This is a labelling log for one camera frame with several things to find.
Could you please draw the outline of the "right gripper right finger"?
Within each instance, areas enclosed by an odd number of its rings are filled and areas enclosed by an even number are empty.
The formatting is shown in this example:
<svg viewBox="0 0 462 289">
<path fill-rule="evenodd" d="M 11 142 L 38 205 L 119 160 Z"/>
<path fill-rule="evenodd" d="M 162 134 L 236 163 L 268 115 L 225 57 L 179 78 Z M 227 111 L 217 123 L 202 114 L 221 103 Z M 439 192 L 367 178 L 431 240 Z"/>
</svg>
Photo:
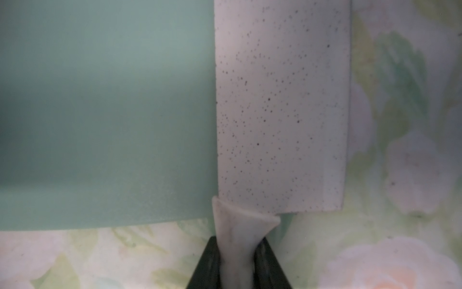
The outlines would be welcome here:
<svg viewBox="0 0 462 289">
<path fill-rule="evenodd" d="M 292 289 L 266 237 L 254 254 L 254 289 Z"/>
</svg>

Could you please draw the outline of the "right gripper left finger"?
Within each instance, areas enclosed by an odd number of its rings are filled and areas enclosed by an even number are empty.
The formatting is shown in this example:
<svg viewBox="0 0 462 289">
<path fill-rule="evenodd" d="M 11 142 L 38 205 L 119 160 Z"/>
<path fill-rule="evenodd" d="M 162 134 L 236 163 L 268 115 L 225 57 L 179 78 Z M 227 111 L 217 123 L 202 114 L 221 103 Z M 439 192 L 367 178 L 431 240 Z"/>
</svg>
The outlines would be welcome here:
<svg viewBox="0 0 462 289">
<path fill-rule="evenodd" d="M 200 257 L 186 289 L 220 289 L 220 250 L 212 236 Z"/>
</svg>

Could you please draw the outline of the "green cutting board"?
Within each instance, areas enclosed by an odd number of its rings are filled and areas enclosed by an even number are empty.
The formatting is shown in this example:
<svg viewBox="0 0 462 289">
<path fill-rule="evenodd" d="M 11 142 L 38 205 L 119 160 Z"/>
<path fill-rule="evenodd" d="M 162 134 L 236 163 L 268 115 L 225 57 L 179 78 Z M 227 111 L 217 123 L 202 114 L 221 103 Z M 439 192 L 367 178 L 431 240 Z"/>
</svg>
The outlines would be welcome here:
<svg viewBox="0 0 462 289">
<path fill-rule="evenodd" d="M 212 1 L 1 2 L 1 230 L 209 218 Z"/>
</svg>

